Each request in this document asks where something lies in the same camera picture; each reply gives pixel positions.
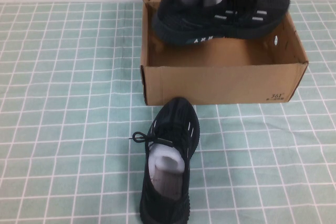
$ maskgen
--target table surface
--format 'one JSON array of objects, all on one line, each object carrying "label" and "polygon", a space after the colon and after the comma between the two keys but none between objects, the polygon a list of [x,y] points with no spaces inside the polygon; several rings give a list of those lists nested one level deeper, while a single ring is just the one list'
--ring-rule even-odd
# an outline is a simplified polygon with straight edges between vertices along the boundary
[{"label": "table surface", "polygon": [[[139,73],[142,3],[0,5],[0,224],[140,223],[159,107]],[[334,223],[336,2],[290,8],[310,65],[286,104],[196,106],[189,223]]]}]

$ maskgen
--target shoe sole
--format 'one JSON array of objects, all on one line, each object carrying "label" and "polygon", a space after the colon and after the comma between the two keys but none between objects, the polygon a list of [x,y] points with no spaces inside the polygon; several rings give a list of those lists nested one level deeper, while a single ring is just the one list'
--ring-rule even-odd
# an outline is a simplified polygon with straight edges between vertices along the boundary
[{"label": "shoe sole", "polygon": [[183,46],[206,41],[211,38],[258,39],[270,34],[281,23],[282,19],[283,17],[258,28],[222,26],[220,29],[177,31],[168,27],[155,14],[152,20],[152,28],[155,34],[167,44]]},{"label": "shoe sole", "polygon": [[[193,106],[188,102],[187,99],[185,98],[175,98],[178,99],[178,102],[183,102],[183,103],[187,103],[187,105],[190,107],[193,117],[196,119],[196,131],[195,131],[195,136],[197,137],[197,141],[195,142],[195,145],[192,147],[191,150],[191,157],[194,155],[197,146],[199,144],[199,139],[200,139],[200,123],[196,114],[196,111],[194,110]],[[172,224],[187,224],[188,220],[189,220],[189,216],[190,216],[190,199],[189,199],[189,195],[188,195],[188,208],[186,209],[185,213],[183,214],[182,219],[178,220],[177,222],[174,222]],[[143,203],[142,200],[142,195],[141,195],[141,200],[140,200],[140,218],[143,224],[162,224],[157,222],[156,220],[152,219],[151,216],[148,214],[148,212],[146,211],[146,206]]]}]

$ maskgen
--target cardboard box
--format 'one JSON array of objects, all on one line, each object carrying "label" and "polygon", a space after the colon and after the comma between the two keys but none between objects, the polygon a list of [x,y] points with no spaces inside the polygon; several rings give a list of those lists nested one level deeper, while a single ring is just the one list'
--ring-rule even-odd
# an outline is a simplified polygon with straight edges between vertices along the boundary
[{"label": "cardboard box", "polygon": [[140,70],[147,105],[173,97],[192,104],[288,102],[308,66],[289,14],[256,40],[213,39],[184,47],[166,45],[151,28],[160,0],[143,0]]}]

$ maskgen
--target box hole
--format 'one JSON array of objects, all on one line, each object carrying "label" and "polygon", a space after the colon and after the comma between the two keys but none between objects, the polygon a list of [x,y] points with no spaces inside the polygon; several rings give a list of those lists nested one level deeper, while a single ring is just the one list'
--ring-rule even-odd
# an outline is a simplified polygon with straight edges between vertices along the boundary
[{"label": "box hole", "polygon": [[274,45],[275,45],[275,46],[278,45],[278,36],[275,36],[275,37],[274,37]]}]

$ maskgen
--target sneaker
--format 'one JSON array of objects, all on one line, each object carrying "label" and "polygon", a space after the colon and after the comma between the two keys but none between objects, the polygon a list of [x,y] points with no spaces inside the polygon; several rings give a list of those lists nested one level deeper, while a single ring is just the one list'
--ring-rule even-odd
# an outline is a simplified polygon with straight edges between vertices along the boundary
[{"label": "sneaker", "polygon": [[186,45],[213,38],[257,39],[282,21],[290,0],[161,0],[152,20],[168,44]]},{"label": "sneaker", "polygon": [[190,215],[190,159],[200,127],[192,105],[184,98],[167,103],[148,134],[135,132],[132,139],[145,143],[146,162],[140,201],[144,224],[186,224]]}]

